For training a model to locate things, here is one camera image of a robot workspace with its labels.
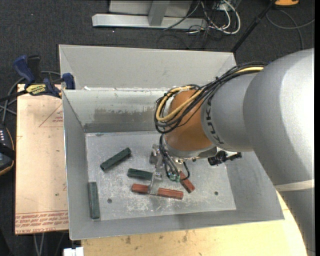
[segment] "cardboard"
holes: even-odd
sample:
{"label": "cardboard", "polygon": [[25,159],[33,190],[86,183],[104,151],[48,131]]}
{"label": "cardboard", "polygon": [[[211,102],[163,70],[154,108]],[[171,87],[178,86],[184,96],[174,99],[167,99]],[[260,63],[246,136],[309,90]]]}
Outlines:
{"label": "cardboard", "polygon": [[14,233],[68,228],[62,100],[25,94],[17,98]]}

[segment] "yellow cable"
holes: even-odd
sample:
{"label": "yellow cable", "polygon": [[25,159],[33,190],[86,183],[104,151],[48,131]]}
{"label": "yellow cable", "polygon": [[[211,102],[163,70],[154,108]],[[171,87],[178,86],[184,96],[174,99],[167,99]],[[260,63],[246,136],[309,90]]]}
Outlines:
{"label": "yellow cable", "polygon": [[252,67],[246,67],[244,69],[238,70],[237,72],[234,72],[234,73],[236,74],[236,73],[245,72],[245,71],[257,71],[258,72],[263,69],[264,68],[262,66],[252,66]]}
{"label": "yellow cable", "polygon": [[163,105],[165,104],[165,102],[168,100],[169,97],[171,97],[171,95],[173,95],[175,92],[179,92],[185,89],[189,89],[192,88],[192,86],[184,86],[184,87],[179,87],[179,88],[174,88],[172,89],[170,92],[168,92],[168,94],[166,96],[163,97],[162,101],[159,104],[159,107],[156,110],[156,114],[155,114],[155,118],[162,122],[162,121],[166,121],[171,119],[172,117],[174,117],[185,105],[187,105],[189,102],[191,102],[195,97],[197,97],[199,95],[199,93],[201,91],[198,91],[197,93],[195,93],[192,97],[190,97],[188,100],[186,100],[184,103],[182,103],[179,107],[177,107],[173,112],[171,112],[170,114],[164,116],[164,117],[160,117],[160,113],[161,113],[161,109],[163,107]]}
{"label": "yellow cable", "polygon": [[[263,67],[260,66],[256,66],[256,67],[246,67],[244,69],[238,70],[235,72],[236,73],[240,73],[240,72],[245,72],[245,71],[261,71],[263,70]],[[169,91],[167,93],[166,96],[163,97],[162,101],[160,102],[157,110],[156,110],[156,114],[155,114],[155,118],[160,121],[166,121],[166,120],[170,120],[172,117],[174,117],[181,109],[183,109],[187,104],[189,104],[191,101],[193,101],[201,92],[202,90],[199,90],[198,92],[196,92],[192,97],[190,97],[188,100],[186,100],[184,103],[182,103],[179,107],[177,107],[174,111],[172,111],[170,114],[164,116],[164,117],[160,117],[160,113],[161,113],[161,109],[163,107],[163,105],[165,104],[165,102],[168,100],[169,97],[171,97],[173,94],[175,94],[175,92],[179,92],[182,90],[186,90],[192,88],[192,86],[184,86],[184,87],[179,87],[179,88],[174,88],[171,91]]]}

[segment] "dark green bar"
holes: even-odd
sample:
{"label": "dark green bar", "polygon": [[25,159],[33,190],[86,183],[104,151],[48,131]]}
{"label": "dark green bar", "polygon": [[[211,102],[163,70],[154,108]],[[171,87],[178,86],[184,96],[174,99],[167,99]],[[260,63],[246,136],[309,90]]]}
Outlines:
{"label": "dark green bar", "polygon": [[100,167],[102,170],[106,171],[108,168],[114,166],[118,162],[124,160],[126,157],[128,157],[131,154],[130,148],[126,148],[119,152],[118,154],[114,155],[113,157],[109,158],[107,161],[100,164]]}
{"label": "dark green bar", "polygon": [[145,170],[137,170],[137,169],[132,169],[130,168],[128,170],[128,177],[133,177],[141,180],[147,180],[151,181],[152,180],[152,172],[148,172]]}
{"label": "dark green bar", "polygon": [[98,187],[96,182],[88,183],[89,190],[89,203],[90,203],[90,215],[91,219],[99,219],[100,218],[100,207],[99,207],[99,195],[98,195]]}

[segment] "blue clamp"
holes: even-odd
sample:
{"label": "blue clamp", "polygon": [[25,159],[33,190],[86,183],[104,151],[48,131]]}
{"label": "blue clamp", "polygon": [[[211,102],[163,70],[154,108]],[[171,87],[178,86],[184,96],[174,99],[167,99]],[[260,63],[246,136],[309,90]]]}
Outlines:
{"label": "blue clamp", "polygon": [[[27,56],[22,55],[13,62],[15,71],[27,80],[24,89],[33,96],[48,95],[60,98],[61,90],[55,87],[48,78],[43,79],[43,82],[36,82],[32,70],[28,67]],[[65,73],[62,76],[62,81],[65,82],[66,88],[74,90],[76,88],[73,76],[70,73]]]}
{"label": "blue clamp", "polygon": [[75,90],[76,89],[76,84],[74,77],[70,73],[64,73],[62,75],[62,79],[65,82],[66,89],[68,90]]}

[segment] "gray carpet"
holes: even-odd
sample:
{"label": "gray carpet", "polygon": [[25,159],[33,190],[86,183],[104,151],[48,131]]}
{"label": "gray carpet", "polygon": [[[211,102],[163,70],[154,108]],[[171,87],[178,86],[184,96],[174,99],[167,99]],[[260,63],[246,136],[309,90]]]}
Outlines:
{"label": "gray carpet", "polygon": [[[241,30],[236,35],[219,33],[204,41],[202,36],[188,36],[176,30],[142,28],[93,28],[91,17],[107,11],[107,1],[70,0],[0,0],[0,97],[8,93],[19,79],[12,68],[20,55],[41,56],[42,70],[59,72],[59,44],[114,46],[148,49],[190,49],[194,51],[229,52],[246,28],[266,6],[268,0],[242,0],[238,13]],[[286,8],[298,25],[315,17],[315,0],[301,0],[295,8]],[[201,16],[198,10],[194,14]],[[270,10],[275,23],[293,27],[282,12]],[[315,24],[300,29],[305,49],[315,45]],[[302,48],[296,29],[284,30],[271,25],[264,18],[236,53],[238,63],[248,61],[272,62]],[[6,125],[16,136],[16,117],[8,114]],[[36,255],[33,237],[14,235],[15,169],[0,176],[0,256]],[[48,233],[44,237],[43,255],[54,255],[62,233]],[[61,248],[70,247],[68,236],[62,238]]]}

